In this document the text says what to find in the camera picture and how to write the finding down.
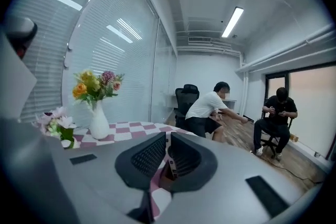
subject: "black shorts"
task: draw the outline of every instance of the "black shorts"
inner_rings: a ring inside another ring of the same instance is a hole
[[[221,125],[210,118],[191,117],[185,121],[188,131],[198,136],[205,137],[205,133],[211,134]]]

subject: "black hair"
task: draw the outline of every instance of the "black hair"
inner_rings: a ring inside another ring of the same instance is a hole
[[[214,92],[219,92],[222,88],[226,88],[228,91],[230,90],[229,84],[221,81],[221,82],[216,84],[216,86],[214,88]]]
[[[279,88],[277,90],[277,98],[278,98],[279,102],[286,101],[287,98],[288,98],[288,91],[284,87]]]

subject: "black rectangular strip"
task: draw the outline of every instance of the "black rectangular strip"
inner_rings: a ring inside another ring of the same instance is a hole
[[[272,218],[289,207],[261,176],[248,178],[246,182]]]
[[[75,157],[71,158],[70,161],[72,162],[73,165],[80,164],[80,163],[85,163],[88,161],[91,161],[93,159],[96,159],[97,157],[93,154],[88,154],[80,157]]]

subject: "black t-shirt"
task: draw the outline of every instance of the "black t-shirt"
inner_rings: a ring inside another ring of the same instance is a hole
[[[280,104],[278,102],[276,95],[273,95],[270,98],[268,98],[264,106],[267,106],[268,108],[270,108],[271,106],[274,107],[275,116],[270,115],[268,118],[270,121],[272,121],[274,124],[277,124],[277,125],[287,124],[288,122],[288,117],[279,116],[279,113],[281,113],[282,111],[286,111],[286,112],[297,112],[298,111],[296,109],[294,100],[292,98],[288,98],[286,103]]]

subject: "air vent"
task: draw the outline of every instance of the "air vent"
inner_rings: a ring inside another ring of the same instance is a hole
[[[209,37],[190,37],[189,43],[211,43],[211,38]]]

